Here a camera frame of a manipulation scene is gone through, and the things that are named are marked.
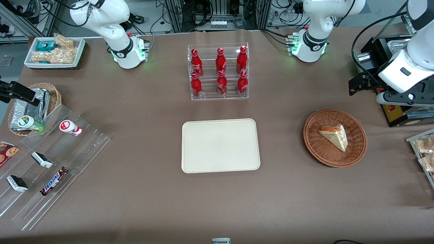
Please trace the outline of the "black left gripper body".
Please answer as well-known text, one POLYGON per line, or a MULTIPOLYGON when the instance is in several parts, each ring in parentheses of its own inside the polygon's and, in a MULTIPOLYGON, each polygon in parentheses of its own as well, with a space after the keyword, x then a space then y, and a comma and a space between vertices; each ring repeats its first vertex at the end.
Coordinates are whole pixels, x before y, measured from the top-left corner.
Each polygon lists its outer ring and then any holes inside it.
POLYGON ((387 90, 387 85, 381 79, 368 79, 368 85, 366 90, 372 90, 373 92, 377 92, 377 90, 383 91, 387 90))

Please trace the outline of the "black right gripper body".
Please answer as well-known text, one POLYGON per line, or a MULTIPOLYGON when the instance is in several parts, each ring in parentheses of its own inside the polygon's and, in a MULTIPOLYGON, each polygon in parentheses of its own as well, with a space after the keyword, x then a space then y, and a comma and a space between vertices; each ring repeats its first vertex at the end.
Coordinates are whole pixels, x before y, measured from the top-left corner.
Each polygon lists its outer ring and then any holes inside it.
POLYGON ((9 90, 11 84, 0 81, 0 100, 4 103, 9 103, 11 99, 15 99, 15 95, 9 90))

